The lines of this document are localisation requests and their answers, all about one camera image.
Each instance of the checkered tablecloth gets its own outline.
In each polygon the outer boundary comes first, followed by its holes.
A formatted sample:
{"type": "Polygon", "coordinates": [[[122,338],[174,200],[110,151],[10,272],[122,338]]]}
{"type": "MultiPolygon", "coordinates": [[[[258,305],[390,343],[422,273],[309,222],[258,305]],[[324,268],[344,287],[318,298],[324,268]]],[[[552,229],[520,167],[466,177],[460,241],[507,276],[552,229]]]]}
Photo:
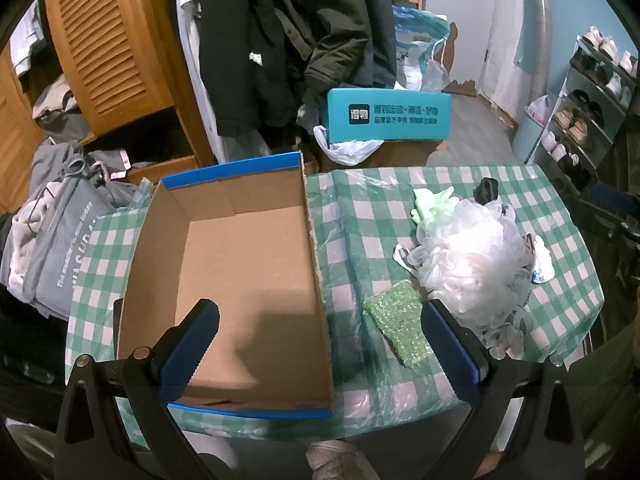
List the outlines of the checkered tablecloth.
{"type": "MultiPolygon", "coordinates": [[[[278,421],[172,410],[178,425],[198,433],[283,440],[341,438],[434,415],[459,403],[435,358],[404,368],[362,302],[408,273],[392,260],[395,245],[415,245],[414,187],[434,192],[454,186],[472,197],[482,177],[500,182],[500,196],[516,212],[523,232],[541,235],[551,250],[556,278],[534,286],[529,309],[535,326],[526,357],[571,353],[585,337],[604,295],[578,229],[537,166],[381,168],[340,170],[308,177],[307,199],[318,239],[335,383],[334,416],[278,421]]],[[[66,371],[78,355],[113,359],[112,305],[125,287],[129,263],[146,213],[150,186],[125,210],[97,221],[74,293],[66,371]]],[[[126,402],[121,411],[130,436],[140,430],[126,402]]]]}

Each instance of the table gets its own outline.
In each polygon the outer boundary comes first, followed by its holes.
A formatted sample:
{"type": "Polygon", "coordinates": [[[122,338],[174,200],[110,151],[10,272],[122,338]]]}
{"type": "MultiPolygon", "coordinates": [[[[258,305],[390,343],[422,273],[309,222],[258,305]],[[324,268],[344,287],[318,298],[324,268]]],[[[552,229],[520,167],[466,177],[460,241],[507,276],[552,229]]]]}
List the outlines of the table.
{"type": "MultiPolygon", "coordinates": [[[[414,187],[434,192],[454,186],[464,198],[482,177],[500,182],[501,198],[516,212],[523,233],[536,232],[551,250],[556,278],[533,288],[534,329],[526,358],[569,355],[586,336],[604,302],[593,262],[551,183],[537,166],[379,168],[338,170],[308,177],[307,199],[316,237],[334,370],[335,409],[329,419],[255,420],[172,410],[178,425],[197,433],[317,440],[388,428],[434,415],[459,403],[437,359],[404,368],[362,301],[408,273],[392,260],[400,242],[415,245],[414,187]]],[[[97,221],[74,292],[66,342],[66,372],[90,353],[113,359],[113,301],[124,293],[129,263],[150,199],[145,182],[128,208],[97,221]]],[[[142,435],[126,401],[130,437],[142,435]]]]}

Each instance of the black logo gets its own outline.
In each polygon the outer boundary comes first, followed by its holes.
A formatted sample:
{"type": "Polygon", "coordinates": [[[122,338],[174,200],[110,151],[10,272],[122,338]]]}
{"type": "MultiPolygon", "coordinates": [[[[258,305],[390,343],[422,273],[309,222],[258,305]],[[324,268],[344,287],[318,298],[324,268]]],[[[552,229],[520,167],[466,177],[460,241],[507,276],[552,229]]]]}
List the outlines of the black logo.
{"type": "Polygon", "coordinates": [[[369,124],[369,105],[349,105],[349,124],[369,124]]]}

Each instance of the wooden cabinet door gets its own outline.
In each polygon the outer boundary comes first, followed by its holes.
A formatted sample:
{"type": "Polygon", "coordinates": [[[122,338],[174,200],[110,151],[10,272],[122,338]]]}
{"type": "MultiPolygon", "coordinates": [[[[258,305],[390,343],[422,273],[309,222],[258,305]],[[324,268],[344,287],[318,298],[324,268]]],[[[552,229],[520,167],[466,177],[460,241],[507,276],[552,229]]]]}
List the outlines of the wooden cabinet door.
{"type": "Polygon", "coordinates": [[[174,104],[141,0],[45,0],[54,46],[95,136],[174,104]]]}
{"type": "Polygon", "coordinates": [[[42,131],[22,97],[9,49],[0,54],[0,212],[13,212],[29,192],[31,161],[42,131]]]}

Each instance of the teal shoe box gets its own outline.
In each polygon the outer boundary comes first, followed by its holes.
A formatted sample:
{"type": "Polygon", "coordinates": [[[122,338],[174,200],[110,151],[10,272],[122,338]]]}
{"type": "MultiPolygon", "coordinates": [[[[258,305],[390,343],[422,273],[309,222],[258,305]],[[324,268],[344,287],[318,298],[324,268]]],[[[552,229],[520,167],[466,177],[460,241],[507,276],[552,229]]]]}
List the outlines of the teal shoe box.
{"type": "Polygon", "coordinates": [[[449,138],[451,96],[385,88],[335,88],[322,124],[331,144],[350,140],[449,138]]]}

